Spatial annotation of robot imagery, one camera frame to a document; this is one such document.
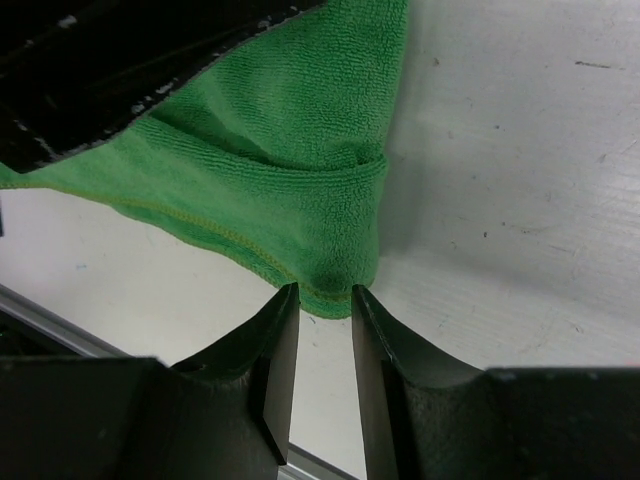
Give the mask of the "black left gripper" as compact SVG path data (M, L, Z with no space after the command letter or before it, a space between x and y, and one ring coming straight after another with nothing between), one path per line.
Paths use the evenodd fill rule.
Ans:
M1 5L1 161L29 173L108 142L218 58L314 1Z

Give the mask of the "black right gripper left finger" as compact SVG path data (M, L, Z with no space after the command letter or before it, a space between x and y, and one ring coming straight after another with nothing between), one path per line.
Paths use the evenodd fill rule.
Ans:
M287 461L299 289L168 366L85 357L1 311L5 479L274 479Z

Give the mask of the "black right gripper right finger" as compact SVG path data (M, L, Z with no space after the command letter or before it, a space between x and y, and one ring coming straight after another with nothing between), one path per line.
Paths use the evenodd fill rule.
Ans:
M635 479L635 368L475 368L352 291L371 479Z

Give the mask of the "green microfiber towel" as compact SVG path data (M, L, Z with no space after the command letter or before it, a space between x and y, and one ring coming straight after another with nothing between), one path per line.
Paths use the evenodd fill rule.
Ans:
M408 17L405 1L331 1L225 55L109 143L32 173L3 167L1 185L108 205L346 318L353 286L376 274Z

